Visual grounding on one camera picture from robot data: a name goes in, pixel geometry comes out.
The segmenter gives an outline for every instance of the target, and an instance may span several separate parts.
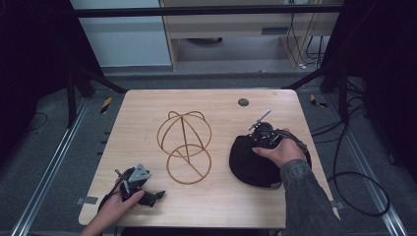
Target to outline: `small metal tool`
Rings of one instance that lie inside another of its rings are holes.
[[[270,114],[270,110],[267,110],[267,113],[265,113],[265,115],[263,115],[260,119],[258,119],[250,128],[249,131],[251,131],[253,128],[257,128],[257,126],[259,126],[259,124],[261,123],[261,121],[268,116],[268,114]]]

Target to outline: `finger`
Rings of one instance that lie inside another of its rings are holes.
[[[145,191],[140,190],[138,192],[136,192],[134,195],[132,195],[128,200],[126,200],[125,203],[123,203],[126,208],[130,208],[135,206],[138,201],[144,196]]]
[[[263,147],[252,147],[252,151],[263,157],[269,157],[269,154],[272,153],[272,149],[266,149]]]

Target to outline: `white cabinet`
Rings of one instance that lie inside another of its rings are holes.
[[[74,9],[159,7],[158,0],[71,0]],[[171,66],[162,17],[85,18],[80,22],[105,68]]]

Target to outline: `forearm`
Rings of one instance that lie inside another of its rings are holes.
[[[84,228],[83,232],[81,232],[80,236],[100,236],[101,232],[104,229],[99,225],[98,222],[94,222],[94,219],[89,223],[89,225]]]
[[[281,168],[281,178],[287,235],[347,235],[306,161],[287,162]]]

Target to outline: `aluminum rail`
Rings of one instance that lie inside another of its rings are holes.
[[[31,199],[26,206],[24,212],[22,213],[21,217],[19,218],[18,222],[15,224],[15,227],[12,230],[12,236],[25,236],[28,234],[31,224],[34,221],[34,218],[37,215],[37,212],[40,209],[40,206],[43,203],[43,200],[46,197],[46,194],[51,187],[53,180],[55,179],[56,173],[59,170],[59,167],[64,159],[67,150],[71,144],[71,141],[75,137],[77,130],[80,127],[81,121],[84,118],[86,113],[86,108],[89,104],[89,100],[83,98],[80,108],[79,108],[79,116],[75,120],[74,125],[67,129],[65,132],[61,143],[59,144],[58,148],[55,150],[54,155],[52,156],[51,161],[49,162],[48,167],[46,168],[42,179],[40,180],[39,184],[37,185],[36,190],[34,191]]]
[[[340,117],[338,116],[338,113],[335,109],[336,104],[335,101],[328,95],[326,95],[327,101],[329,101],[329,106],[331,107],[337,121],[340,121]],[[362,152],[362,150],[360,149],[358,143],[356,142],[356,139],[353,135],[353,133],[350,131],[350,129],[347,129],[346,132],[346,140],[348,141],[348,144],[352,150],[352,156],[353,159],[356,163],[356,166],[358,167],[359,171],[364,174],[367,175],[368,177],[374,179],[375,181],[377,181],[378,183],[381,183],[378,178],[377,175],[375,174],[375,172],[372,170],[371,166],[369,165],[368,161],[366,160],[366,156],[365,154]],[[383,191],[381,191],[379,188],[376,188],[376,186],[374,184],[372,184],[369,181],[365,182],[367,187],[368,187],[368,191],[371,195],[371,197],[374,200],[375,205],[377,206],[377,209],[382,211],[384,210],[384,208],[387,205],[387,200],[386,200],[386,196],[384,195]],[[390,204],[389,210],[387,213],[385,213],[382,216],[384,223],[387,226],[387,229],[389,231],[389,233],[392,236],[404,236],[404,235],[408,235],[407,231],[404,228],[404,225],[402,224],[398,214],[396,213],[392,203]]]
[[[280,14],[280,13],[339,13],[360,9],[360,6],[343,4],[324,5],[254,5],[254,6],[208,6],[208,7],[164,7],[164,8],[120,8],[120,9],[77,9],[74,11],[53,11],[45,14],[57,17],[110,18],[110,17],[152,17],[190,15],[236,15],[236,14]]]

